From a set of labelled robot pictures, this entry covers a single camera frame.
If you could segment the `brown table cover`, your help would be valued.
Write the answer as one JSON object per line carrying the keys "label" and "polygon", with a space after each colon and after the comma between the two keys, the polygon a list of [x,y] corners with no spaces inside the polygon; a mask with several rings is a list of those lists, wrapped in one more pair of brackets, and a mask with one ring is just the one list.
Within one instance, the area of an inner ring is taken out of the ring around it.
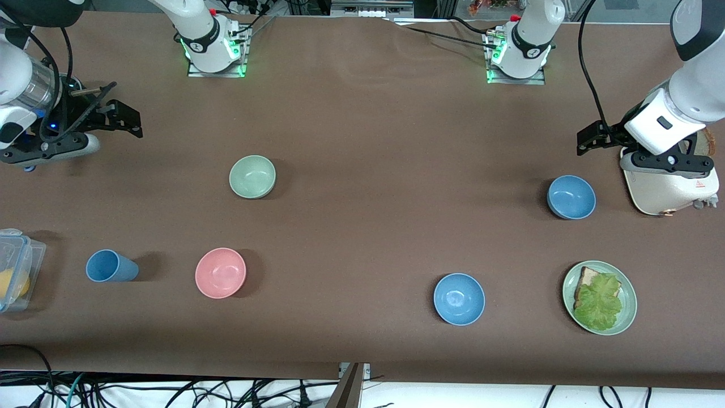
{"label": "brown table cover", "polygon": [[[97,153],[33,173],[0,164],[0,229],[47,247],[0,345],[57,370],[333,378],[368,362],[386,381],[725,388],[725,197],[644,216],[618,150],[575,154],[596,120],[577,26],[557,32],[544,86],[489,84],[473,46],[386,20],[259,28],[245,78],[187,77],[165,15],[86,11],[69,28],[74,73],[117,81],[143,138],[100,132]],[[229,186],[249,155],[275,166],[260,199]],[[548,207],[567,174],[595,191],[585,219]],[[215,248],[246,263],[226,299],[195,282]],[[88,279],[103,249],[137,278]],[[564,276],[589,260],[634,287],[623,333],[565,310]],[[487,298],[466,327],[433,307],[458,272]]]}

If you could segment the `green plate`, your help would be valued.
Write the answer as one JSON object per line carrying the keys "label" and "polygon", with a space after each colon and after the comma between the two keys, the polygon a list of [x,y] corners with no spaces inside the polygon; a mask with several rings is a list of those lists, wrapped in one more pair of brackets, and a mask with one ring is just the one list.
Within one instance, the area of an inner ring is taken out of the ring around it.
{"label": "green plate", "polygon": [[[617,321],[613,328],[609,330],[591,330],[583,326],[582,323],[578,322],[573,315],[573,304],[574,304],[574,293],[577,289],[577,284],[582,273],[582,267],[587,266],[600,272],[609,272],[617,275],[618,280],[621,282],[621,291],[619,292],[619,299],[621,300],[622,310],[617,315]],[[638,302],[637,295],[634,291],[634,287],[625,274],[615,266],[598,260],[583,261],[572,268],[564,276],[562,281],[562,301],[564,302],[565,310],[569,313],[569,316],[577,323],[580,327],[584,328],[590,333],[596,335],[618,335],[623,333],[627,328],[631,326],[637,314]]]}

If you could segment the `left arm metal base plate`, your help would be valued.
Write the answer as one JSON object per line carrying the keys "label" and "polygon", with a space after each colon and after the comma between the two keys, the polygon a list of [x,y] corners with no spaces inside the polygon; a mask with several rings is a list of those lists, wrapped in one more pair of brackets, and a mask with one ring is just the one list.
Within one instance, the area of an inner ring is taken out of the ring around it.
{"label": "left arm metal base plate", "polygon": [[502,71],[497,62],[499,62],[502,55],[505,54],[508,45],[505,41],[504,32],[497,29],[486,30],[486,33],[481,35],[481,39],[483,40],[484,44],[493,46],[493,48],[488,48],[484,52],[486,58],[487,83],[531,86],[545,85],[545,74],[543,66],[541,66],[537,70],[537,72],[529,78],[515,78],[505,74]]}

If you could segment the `yellow round food item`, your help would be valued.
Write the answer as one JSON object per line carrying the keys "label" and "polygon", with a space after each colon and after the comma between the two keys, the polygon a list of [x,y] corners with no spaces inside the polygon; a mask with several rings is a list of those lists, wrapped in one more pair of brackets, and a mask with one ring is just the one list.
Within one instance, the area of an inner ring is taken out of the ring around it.
{"label": "yellow round food item", "polygon": [[28,277],[21,276],[15,278],[15,282],[12,282],[15,276],[15,272],[12,269],[5,269],[0,272],[0,300],[10,296],[10,301],[21,299],[29,290]]}

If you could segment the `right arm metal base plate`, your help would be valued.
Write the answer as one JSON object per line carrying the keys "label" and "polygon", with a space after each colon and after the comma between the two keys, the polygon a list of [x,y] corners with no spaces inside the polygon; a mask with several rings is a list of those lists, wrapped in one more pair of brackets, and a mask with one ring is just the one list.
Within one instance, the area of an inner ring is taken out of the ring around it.
{"label": "right arm metal base plate", "polygon": [[225,49],[225,57],[229,60],[229,65],[223,70],[209,73],[200,70],[191,61],[189,52],[185,51],[185,57],[188,60],[187,75],[190,78],[244,78],[246,77],[247,63],[251,46],[251,38],[253,29],[249,26],[241,33],[232,34],[223,40]]}

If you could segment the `green bowl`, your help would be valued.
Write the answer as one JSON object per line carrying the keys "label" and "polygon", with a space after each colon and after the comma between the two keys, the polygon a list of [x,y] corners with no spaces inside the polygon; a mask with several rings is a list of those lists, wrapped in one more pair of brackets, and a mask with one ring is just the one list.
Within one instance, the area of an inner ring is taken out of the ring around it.
{"label": "green bowl", "polygon": [[229,172],[229,186],[244,199],[260,199],[275,186],[276,170],[271,160],[249,155],[238,160]]}

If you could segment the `green lettuce leaf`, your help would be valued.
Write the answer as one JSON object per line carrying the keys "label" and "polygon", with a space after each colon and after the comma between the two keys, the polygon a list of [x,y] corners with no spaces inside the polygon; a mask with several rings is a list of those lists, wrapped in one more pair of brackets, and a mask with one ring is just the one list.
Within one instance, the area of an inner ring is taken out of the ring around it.
{"label": "green lettuce leaf", "polygon": [[619,299],[621,282],[610,273],[595,274],[578,285],[575,292],[573,315],[591,330],[609,330],[614,327],[622,310]]}

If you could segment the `blue bowl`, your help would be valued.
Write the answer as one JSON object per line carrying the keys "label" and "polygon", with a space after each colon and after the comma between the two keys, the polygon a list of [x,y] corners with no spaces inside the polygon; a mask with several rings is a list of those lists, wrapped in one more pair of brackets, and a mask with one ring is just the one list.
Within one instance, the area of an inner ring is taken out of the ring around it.
{"label": "blue bowl", "polygon": [[560,219],[581,220],[595,211],[596,194],[585,179],[572,174],[562,175],[551,182],[547,204]]}
{"label": "blue bowl", "polygon": [[479,320],[486,300],[481,284],[460,272],[442,277],[433,289],[433,307],[438,316],[457,327],[466,327]]}

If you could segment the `pink bowl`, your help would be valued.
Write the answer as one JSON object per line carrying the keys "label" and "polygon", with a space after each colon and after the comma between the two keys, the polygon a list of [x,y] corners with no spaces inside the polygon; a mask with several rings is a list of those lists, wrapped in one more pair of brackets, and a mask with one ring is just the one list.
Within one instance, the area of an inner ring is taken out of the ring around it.
{"label": "pink bowl", "polygon": [[210,299],[234,295],[246,281],[242,255],[230,248],[215,248],[199,261],[195,271],[197,289]]}

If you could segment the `clear plastic container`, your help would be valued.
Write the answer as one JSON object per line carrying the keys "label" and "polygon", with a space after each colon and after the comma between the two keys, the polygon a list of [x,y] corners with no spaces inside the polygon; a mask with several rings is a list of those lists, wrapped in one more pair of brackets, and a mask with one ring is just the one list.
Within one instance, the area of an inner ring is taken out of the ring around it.
{"label": "clear plastic container", "polygon": [[21,297],[10,301],[10,296],[0,300],[0,313],[23,312],[29,301],[46,253],[46,245],[24,235],[21,230],[0,230],[0,272],[12,269],[15,278],[25,276],[29,280],[29,290]]}

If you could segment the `dark angled beam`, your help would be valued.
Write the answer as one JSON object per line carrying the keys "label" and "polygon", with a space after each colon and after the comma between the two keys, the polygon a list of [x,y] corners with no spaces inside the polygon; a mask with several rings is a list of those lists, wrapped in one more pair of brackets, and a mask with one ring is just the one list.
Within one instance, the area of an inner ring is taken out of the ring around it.
{"label": "dark angled beam", "polygon": [[363,383],[362,363],[352,363],[344,377],[339,380],[325,408],[360,408]]}

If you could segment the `blue cup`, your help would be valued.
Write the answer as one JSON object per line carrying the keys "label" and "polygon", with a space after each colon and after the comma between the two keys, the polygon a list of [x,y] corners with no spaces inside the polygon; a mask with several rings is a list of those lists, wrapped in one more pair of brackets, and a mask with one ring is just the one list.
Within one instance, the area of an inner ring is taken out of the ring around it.
{"label": "blue cup", "polygon": [[87,261],[86,276],[93,282],[129,282],[138,276],[138,265],[111,249],[94,253]]}

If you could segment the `cream white toaster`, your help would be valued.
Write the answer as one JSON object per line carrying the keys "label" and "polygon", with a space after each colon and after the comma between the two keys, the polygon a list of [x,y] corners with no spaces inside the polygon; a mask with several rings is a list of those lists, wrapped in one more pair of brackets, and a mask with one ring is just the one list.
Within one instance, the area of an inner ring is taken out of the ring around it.
{"label": "cream white toaster", "polygon": [[692,179],[627,169],[623,174],[634,206],[648,216],[671,216],[687,207],[717,207],[720,183],[714,169],[704,178]]}

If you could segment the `bread slice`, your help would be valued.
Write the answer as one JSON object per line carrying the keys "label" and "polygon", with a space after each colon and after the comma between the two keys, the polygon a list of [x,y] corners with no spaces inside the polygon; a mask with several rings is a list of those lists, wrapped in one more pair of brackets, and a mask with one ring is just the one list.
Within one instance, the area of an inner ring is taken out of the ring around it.
{"label": "bread slice", "polygon": [[574,308],[582,307],[585,303],[583,290],[598,297],[618,297],[621,291],[621,282],[614,273],[600,272],[591,267],[582,267],[582,273],[574,293]]}

